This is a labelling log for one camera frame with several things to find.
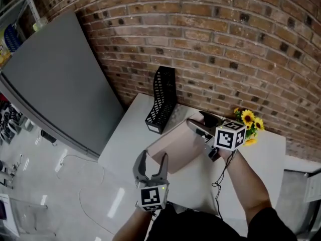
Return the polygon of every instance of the black sleeve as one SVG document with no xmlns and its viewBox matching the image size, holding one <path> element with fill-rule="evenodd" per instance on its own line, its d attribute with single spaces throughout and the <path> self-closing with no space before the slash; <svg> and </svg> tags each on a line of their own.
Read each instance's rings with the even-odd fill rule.
<svg viewBox="0 0 321 241">
<path fill-rule="evenodd" d="M 294 233 L 283 223 L 273 208 L 258 212 L 249 224 L 249 240 L 286 240 L 297 241 Z"/>
</svg>

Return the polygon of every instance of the sunflower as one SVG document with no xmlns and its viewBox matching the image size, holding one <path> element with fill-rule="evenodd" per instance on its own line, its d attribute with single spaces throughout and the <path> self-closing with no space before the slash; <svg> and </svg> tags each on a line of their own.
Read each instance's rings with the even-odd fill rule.
<svg viewBox="0 0 321 241">
<path fill-rule="evenodd" d="M 263 126 L 263 120 L 260 118 L 255 118 L 254 120 L 254 127 L 258 130 L 264 130 L 264 126 Z"/>
<path fill-rule="evenodd" d="M 257 142 L 256 139 L 248 139 L 248 140 L 245 141 L 244 145 L 245 146 L 250 146 L 252 144 L 255 144 L 256 142 Z"/>
<path fill-rule="evenodd" d="M 251 112 L 250 110 L 244 110 L 242 112 L 242 120 L 245 125 L 251 126 L 254 119 L 255 119 L 255 116 L 254 116 L 253 112 Z"/>
</svg>

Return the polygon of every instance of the forearm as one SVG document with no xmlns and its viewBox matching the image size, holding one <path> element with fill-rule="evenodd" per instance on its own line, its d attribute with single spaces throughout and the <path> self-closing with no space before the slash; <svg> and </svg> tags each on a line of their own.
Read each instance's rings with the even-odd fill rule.
<svg viewBox="0 0 321 241">
<path fill-rule="evenodd" d="M 248 223 L 261 209 L 271 207 L 265 185 L 239 151 L 235 153 L 227 171 Z"/>
<path fill-rule="evenodd" d="M 136 208 L 132 216 L 116 233 L 113 241 L 144 241 L 152 214 Z"/>
</svg>

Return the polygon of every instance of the black mesh file holder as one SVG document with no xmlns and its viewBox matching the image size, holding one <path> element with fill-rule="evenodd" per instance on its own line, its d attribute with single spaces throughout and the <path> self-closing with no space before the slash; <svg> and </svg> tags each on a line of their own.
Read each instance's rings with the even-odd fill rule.
<svg viewBox="0 0 321 241">
<path fill-rule="evenodd" d="M 175 69 L 159 67 L 154 77 L 154 105 L 145 122 L 150 131 L 161 134 L 177 103 Z"/>
</svg>

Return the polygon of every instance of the white cube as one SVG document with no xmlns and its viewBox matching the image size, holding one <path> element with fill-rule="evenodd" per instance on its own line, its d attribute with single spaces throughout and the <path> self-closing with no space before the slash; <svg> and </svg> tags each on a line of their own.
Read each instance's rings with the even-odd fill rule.
<svg viewBox="0 0 321 241">
<path fill-rule="evenodd" d="M 138 206 L 145 211 L 162 210 L 166 207 L 167 194 L 169 192 L 167 185 L 138 188 Z"/>
<path fill-rule="evenodd" d="M 245 141 L 246 126 L 235 120 L 216 127 L 214 146 L 234 151 Z"/>
</svg>

